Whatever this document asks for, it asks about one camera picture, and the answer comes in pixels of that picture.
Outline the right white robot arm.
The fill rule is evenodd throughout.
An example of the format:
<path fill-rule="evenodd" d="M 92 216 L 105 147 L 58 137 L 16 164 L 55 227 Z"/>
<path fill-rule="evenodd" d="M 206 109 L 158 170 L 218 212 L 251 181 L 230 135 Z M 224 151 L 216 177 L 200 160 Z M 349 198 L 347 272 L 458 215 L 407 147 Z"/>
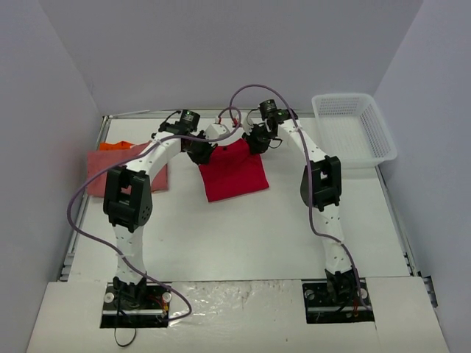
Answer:
<path fill-rule="evenodd" d="M 328 156 L 314 143 L 293 110 L 278 108 L 273 99 L 261 102 L 258 110 L 262 122 L 256 124 L 250 117 L 242 121 L 243 139 L 252 154 L 263 154 L 271 142 L 278 140 L 304 162 L 300 196 L 309 209 L 311 229 L 322 239 L 327 298 L 335 306 L 344 307 L 353 301 L 358 286 L 341 226 L 340 160 Z"/>

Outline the red t-shirt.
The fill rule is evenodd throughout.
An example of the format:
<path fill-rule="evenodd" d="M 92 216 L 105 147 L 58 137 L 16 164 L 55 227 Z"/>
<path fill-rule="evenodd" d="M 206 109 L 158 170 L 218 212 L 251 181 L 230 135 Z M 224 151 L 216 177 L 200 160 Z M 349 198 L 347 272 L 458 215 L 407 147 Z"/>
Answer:
<path fill-rule="evenodd" d="M 251 154 L 245 140 L 218 146 L 208 164 L 200 165 L 199 172 L 208 202 L 219 202 L 266 190 L 266 178 L 261 156 Z"/>

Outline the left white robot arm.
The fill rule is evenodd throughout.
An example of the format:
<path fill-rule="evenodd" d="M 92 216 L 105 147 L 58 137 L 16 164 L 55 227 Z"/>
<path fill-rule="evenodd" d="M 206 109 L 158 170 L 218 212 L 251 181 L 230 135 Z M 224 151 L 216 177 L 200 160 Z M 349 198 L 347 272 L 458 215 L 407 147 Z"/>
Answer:
<path fill-rule="evenodd" d="M 143 235 L 152 215 L 152 181 L 182 152 L 197 165 L 207 164 L 217 147 L 214 140 L 228 133 L 220 121 L 199 130 L 199 119 L 199 114 L 183 110 L 178 121 L 160 124 L 142 151 L 143 157 L 107 172 L 103 208 L 118 249 L 113 289 L 131 307 L 140 307 L 148 299 Z"/>

